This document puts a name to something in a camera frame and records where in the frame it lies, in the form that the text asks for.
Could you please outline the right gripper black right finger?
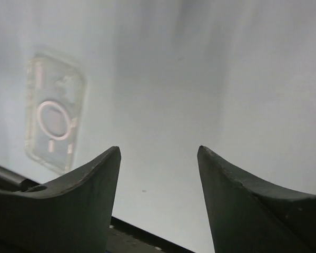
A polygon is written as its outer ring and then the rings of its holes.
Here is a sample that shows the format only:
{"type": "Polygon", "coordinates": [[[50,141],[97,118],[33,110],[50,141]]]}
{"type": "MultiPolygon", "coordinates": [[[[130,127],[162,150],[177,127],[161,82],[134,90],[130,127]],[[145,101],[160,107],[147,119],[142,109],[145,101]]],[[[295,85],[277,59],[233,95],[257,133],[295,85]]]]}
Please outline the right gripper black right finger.
{"type": "Polygon", "coordinates": [[[216,252],[316,252],[316,195],[263,180],[198,149],[216,252]]]}

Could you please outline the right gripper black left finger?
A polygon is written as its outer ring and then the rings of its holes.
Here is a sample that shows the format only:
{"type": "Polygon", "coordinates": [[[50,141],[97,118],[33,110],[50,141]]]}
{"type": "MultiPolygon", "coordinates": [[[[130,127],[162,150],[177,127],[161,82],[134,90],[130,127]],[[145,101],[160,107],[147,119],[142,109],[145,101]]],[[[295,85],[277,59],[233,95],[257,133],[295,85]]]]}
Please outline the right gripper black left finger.
{"type": "Polygon", "coordinates": [[[0,252],[104,252],[121,152],[28,191],[0,189],[0,252]]]}

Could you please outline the clear magsafe phone case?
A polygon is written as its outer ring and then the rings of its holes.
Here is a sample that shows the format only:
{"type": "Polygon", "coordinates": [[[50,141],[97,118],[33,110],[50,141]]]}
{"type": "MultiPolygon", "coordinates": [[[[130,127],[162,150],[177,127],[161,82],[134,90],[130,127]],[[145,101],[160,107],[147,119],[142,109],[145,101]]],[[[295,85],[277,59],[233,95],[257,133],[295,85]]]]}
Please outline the clear magsafe phone case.
{"type": "Polygon", "coordinates": [[[68,59],[38,53],[29,60],[24,148],[57,174],[72,169],[85,90],[82,71],[68,59]]]}

